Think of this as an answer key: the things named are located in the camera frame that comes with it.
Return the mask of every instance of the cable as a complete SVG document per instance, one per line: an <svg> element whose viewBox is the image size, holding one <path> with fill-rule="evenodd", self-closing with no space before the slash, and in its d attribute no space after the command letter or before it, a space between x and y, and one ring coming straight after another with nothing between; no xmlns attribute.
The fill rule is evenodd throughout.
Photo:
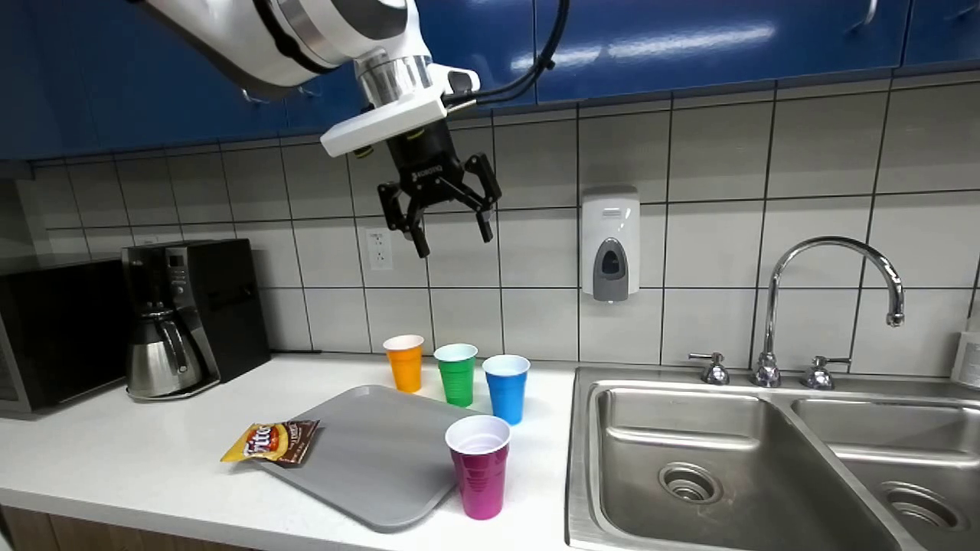
<svg viewBox="0 0 980 551"><path fill-rule="evenodd" d="M504 88L490 88L490 92L468 92L468 94L453 94L447 96L447 103L465 103L465 101L478 101L478 103L501 103L501 101L511 101L511 96L520 96L532 82L539 82L539 76L546 69L555 67L555 48L563 36L563 28L568 28L568 19L570 19L570 6L573 0L558 0L558 16L555 16L555 24L551 24L551 33L549 33L549 42L546 48L532 59L532 65L528 67L528 72Z"/></svg>

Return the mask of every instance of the microwave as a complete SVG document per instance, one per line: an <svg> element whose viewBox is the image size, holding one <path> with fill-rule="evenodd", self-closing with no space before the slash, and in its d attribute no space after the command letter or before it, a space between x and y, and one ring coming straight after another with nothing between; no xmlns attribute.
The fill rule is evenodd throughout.
<svg viewBox="0 0 980 551"><path fill-rule="evenodd" d="M120 261L0 275L0 416L38 416L125 378Z"/></svg>

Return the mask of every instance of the white countertop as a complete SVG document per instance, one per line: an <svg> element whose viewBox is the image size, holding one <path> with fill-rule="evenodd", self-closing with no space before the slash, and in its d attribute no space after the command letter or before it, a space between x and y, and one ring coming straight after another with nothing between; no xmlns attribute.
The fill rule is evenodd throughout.
<svg viewBox="0 0 980 551"><path fill-rule="evenodd" d="M532 370L515 426L506 507L468 521L458 492L406 533L375 533L222 453L249 423L292 420L351 386L393 386L370 358L285 356L190 402L133 405L111 388L40 420L0 420L0 505L242 546L568 546L563 470L573 370ZM426 396L441 402L436 360ZM486 386L475 375L475 412Z"/></svg>

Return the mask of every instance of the sink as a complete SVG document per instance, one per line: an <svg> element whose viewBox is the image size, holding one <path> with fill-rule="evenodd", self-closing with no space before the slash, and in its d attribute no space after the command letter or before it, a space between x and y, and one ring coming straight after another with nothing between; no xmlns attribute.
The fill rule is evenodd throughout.
<svg viewBox="0 0 980 551"><path fill-rule="evenodd" d="M980 546L980 406L802 396L794 409L926 546Z"/></svg>
<svg viewBox="0 0 980 551"><path fill-rule="evenodd" d="M570 544L903 546L853 481L773 390L576 374Z"/></svg>

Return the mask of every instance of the yellow cup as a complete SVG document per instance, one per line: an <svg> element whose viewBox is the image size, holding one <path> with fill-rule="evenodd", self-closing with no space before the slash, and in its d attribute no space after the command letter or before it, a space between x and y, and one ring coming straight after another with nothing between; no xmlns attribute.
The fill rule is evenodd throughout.
<svg viewBox="0 0 980 551"><path fill-rule="evenodd" d="M421 333L398 333L384 342L398 390L422 388L422 342Z"/></svg>

